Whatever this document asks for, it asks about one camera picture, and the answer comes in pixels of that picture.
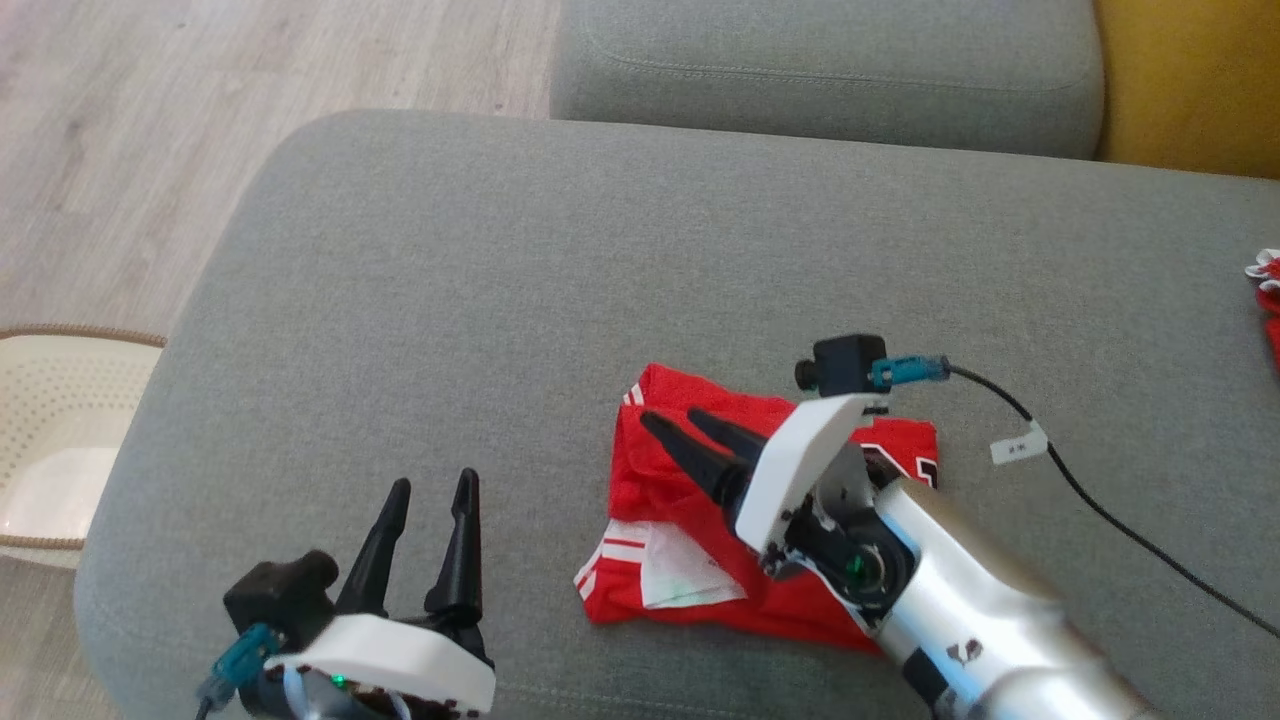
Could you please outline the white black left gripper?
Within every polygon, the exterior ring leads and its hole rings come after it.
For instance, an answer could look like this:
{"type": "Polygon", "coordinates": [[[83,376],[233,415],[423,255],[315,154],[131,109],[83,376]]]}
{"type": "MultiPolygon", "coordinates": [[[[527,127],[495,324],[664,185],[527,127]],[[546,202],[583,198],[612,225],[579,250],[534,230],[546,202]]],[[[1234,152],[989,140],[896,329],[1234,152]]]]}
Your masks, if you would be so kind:
{"type": "MultiPolygon", "coordinates": [[[[387,691],[404,716],[407,701],[444,705],[462,716],[489,714],[497,675],[489,664],[447,635],[397,623],[387,616],[387,588],[396,544],[410,509],[411,482],[397,479],[335,601],[338,616],[305,650],[276,655],[268,671],[283,669],[285,705],[302,716],[337,710],[352,685],[387,691]]],[[[483,533],[480,478],[461,471],[451,505],[453,529],[436,575],[425,596],[425,612],[457,626],[483,619],[483,533]]]]}

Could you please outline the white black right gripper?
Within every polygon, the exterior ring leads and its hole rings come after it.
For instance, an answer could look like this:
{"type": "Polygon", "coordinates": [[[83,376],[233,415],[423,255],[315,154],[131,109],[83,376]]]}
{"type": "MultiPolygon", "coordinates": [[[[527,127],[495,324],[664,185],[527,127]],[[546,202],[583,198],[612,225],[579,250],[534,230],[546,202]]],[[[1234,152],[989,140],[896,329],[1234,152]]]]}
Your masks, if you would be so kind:
{"type": "Polygon", "coordinates": [[[710,445],[659,413],[643,413],[640,423],[716,505],[739,505],[735,536],[767,556],[783,547],[788,527],[783,512],[800,509],[855,429],[870,423],[867,411],[887,407],[882,395],[808,400],[771,438],[691,407],[687,419],[710,445]],[[753,474],[751,464],[756,464],[753,474]]]}

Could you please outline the red basketball jersey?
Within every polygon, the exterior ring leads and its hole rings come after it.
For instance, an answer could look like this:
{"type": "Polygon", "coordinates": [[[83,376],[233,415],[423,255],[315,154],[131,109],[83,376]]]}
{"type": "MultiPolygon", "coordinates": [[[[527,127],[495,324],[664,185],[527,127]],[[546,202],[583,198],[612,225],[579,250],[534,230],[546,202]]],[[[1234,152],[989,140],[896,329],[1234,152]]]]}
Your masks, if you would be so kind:
{"type": "Polygon", "coordinates": [[[608,527],[573,580],[588,619],[716,624],[874,652],[818,577],[799,570],[785,582],[769,579],[731,536],[721,510],[640,421],[652,409],[689,429],[692,407],[764,436],[794,411],[785,398],[739,393],[655,363],[645,366],[617,415],[608,527]]]}

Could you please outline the red shorts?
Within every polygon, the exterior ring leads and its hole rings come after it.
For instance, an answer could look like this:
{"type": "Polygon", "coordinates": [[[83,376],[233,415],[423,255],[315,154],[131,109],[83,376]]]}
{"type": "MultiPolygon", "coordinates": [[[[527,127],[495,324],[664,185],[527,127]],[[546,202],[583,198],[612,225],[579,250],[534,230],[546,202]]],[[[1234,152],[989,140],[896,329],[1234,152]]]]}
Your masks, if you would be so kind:
{"type": "Polygon", "coordinates": [[[1260,250],[1245,275],[1254,282],[1254,300],[1265,318],[1263,334],[1280,372],[1280,249],[1260,250]]]}

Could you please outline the large grey sofa seat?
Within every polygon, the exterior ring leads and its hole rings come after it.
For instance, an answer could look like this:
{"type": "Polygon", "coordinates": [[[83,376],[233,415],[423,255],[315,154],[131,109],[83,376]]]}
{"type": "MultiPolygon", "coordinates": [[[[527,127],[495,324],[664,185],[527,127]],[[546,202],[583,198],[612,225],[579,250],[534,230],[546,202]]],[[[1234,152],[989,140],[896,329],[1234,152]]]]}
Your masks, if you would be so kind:
{"type": "Polygon", "coordinates": [[[348,568],[413,483],[416,615],[483,488],[494,720],[927,720],[858,651],[594,626],[614,418],[660,363],[796,398],[869,332],[1019,398],[1110,512],[1280,626],[1280,182],[650,126],[347,111],[266,161],[169,336],[76,579],[129,720],[192,720],[264,560],[348,568]]]}

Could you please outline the small grey sofa seat cushion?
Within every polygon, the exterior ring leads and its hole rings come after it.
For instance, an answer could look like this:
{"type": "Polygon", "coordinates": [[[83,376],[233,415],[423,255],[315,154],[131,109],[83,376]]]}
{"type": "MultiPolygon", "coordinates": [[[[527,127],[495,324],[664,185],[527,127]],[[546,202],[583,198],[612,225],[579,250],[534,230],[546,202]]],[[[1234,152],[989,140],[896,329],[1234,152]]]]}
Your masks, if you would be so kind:
{"type": "Polygon", "coordinates": [[[1093,0],[563,0],[550,114],[1091,158],[1093,0]]]}

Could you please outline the cream perforated laundry basket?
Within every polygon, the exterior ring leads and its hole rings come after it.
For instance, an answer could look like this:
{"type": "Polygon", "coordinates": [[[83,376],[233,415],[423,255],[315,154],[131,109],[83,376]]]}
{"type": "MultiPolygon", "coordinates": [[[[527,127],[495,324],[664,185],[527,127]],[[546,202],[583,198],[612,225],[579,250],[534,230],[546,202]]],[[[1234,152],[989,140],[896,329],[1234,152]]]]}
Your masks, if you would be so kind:
{"type": "Polygon", "coordinates": [[[77,569],[165,345],[93,325],[0,327],[0,557],[77,569]]]}

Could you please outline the yellow sofa back cushion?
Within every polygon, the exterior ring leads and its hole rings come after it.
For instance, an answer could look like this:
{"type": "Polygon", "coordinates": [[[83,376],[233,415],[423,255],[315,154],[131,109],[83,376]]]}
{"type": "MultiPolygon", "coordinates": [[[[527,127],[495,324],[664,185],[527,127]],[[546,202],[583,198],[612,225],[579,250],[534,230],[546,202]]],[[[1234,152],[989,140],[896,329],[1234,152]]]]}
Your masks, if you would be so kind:
{"type": "Polygon", "coordinates": [[[1280,181],[1280,0],[1094,0],[1098,158],[1280,181]]]}

